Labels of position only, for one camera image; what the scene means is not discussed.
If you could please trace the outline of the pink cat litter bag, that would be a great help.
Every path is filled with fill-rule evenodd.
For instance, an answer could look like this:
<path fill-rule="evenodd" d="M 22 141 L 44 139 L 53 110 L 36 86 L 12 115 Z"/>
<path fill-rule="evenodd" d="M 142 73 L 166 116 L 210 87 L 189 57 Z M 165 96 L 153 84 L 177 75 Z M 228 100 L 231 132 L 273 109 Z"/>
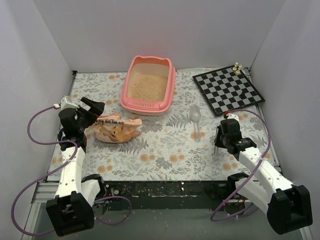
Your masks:
<path fill-rule="evenodd" d="M 122 119 L 119 113 L 99 116 L 88 127 L 93 131 L 95 139 L 105 143 L 121 144 L 139 136 L 142 132 L 137 130 L 143 124 L 141 119 Z"/>

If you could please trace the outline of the clear plastic scoop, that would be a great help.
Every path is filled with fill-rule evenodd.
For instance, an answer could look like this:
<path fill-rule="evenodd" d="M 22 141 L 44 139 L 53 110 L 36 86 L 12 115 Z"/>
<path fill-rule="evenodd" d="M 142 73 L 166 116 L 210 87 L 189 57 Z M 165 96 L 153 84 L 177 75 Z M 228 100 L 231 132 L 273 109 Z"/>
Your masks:
<path fill-rule="evenodd" d="M 201 134 L 200 134 L 200 120 L 202 118 L 201 112 L 199 107 L 196 104 L 193 104 L 189 108 L 189 119 L 193 122 L 194 132 L 195 132 L 195 140 L 200 141 Z"/>

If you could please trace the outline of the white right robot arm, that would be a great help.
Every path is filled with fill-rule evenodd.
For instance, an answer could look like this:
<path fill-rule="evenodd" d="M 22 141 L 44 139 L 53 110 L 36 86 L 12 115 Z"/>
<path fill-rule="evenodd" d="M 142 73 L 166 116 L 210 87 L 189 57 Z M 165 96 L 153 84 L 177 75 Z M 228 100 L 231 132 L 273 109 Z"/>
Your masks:
<path fill-rule="evenodd" d="M 228 177 L 227 195 L 232 199 L 243 196 L 267 217 L 279 235 L 313 224 L 311 196 L 304 185 L 295 185 L 281 175 L 262 157 L 256 144 L 240 131 L 239 120 L 230 114 L 217 127 L 215 146 L 227 149 L 250 175 L 239 173 Z"/>

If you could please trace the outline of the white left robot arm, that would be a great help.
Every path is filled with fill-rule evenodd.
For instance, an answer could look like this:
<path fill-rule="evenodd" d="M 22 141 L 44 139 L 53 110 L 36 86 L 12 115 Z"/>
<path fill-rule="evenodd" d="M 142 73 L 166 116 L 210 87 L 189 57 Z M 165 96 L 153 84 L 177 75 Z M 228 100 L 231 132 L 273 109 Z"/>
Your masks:
<path fill-rule="evenodd" d="M 58 114 L 62 126 L 58 139 L 62 141 L 59 145 L 64 167 L 54 198 L 46 202 L 46 211 L 59 237 L 93 228 L 92 206 L 95 200 L 103 199 L 107 193 L 99 174 L 82 177 L 87 148 L 85 130 L 103 113 L 105 104 L 86 97 L 81 101 L 89 109 L 64 97 Z"/>

